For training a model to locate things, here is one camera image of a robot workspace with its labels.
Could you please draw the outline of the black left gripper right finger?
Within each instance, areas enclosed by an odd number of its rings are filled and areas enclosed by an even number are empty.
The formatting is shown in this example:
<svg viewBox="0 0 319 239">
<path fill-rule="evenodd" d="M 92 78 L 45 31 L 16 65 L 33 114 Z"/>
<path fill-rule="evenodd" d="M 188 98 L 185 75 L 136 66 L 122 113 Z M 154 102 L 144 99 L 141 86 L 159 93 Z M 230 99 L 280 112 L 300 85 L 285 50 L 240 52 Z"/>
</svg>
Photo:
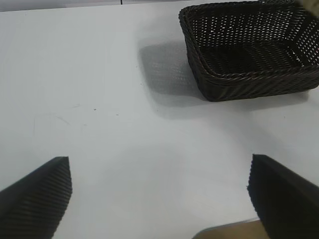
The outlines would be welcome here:
<svg viewBox="0 0 319 239">
<path fill-rule="evenodd" d="M 271 239 L 319 237 L 319 188 L 276 160 L 254 154 L 247 190 Z"/>
</svg>

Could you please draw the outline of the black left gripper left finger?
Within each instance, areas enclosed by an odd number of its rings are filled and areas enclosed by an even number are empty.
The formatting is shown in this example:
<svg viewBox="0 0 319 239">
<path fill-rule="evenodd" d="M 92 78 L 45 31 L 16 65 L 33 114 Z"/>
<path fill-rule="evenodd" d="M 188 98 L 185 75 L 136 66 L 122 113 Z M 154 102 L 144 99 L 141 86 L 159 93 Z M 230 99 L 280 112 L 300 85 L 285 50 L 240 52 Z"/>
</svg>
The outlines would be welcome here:
<svg viewBox="0 0 319 239">
<path fill-rule="evenodd" d="M 71 195 L 69 158 L 55 157 L 0 192 L 0 237 L 53 238 Z"/>
</svg>

